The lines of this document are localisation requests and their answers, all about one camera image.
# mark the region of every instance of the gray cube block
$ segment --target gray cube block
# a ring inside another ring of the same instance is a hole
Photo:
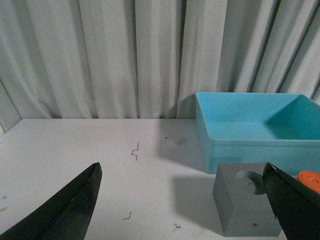
[[[264,163],[220,163],[213,197],[225,237],[278,236],[281,226],[262,182]]]

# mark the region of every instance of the white table surface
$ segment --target white table surface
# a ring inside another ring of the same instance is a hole
[[[221,236],[194,119],[23,119],[0,136],[0,234],[96,162],[86,240],[286,239]]]

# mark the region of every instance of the light blue tray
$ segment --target light blue tray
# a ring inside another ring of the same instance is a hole
[[[208,173],[267,162],[320,173],[320,106],[304,95],[197,92],[196,126]]]

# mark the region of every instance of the white curtain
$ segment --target white curtain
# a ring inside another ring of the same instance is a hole
[[[196,92],[320,104],[319,0],[2,0],[0,123],[193,118]]]

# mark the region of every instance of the orange object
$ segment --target orange object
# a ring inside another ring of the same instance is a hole
[[[320,174],[313,171],[301,171],[297,180],[320,194]]]

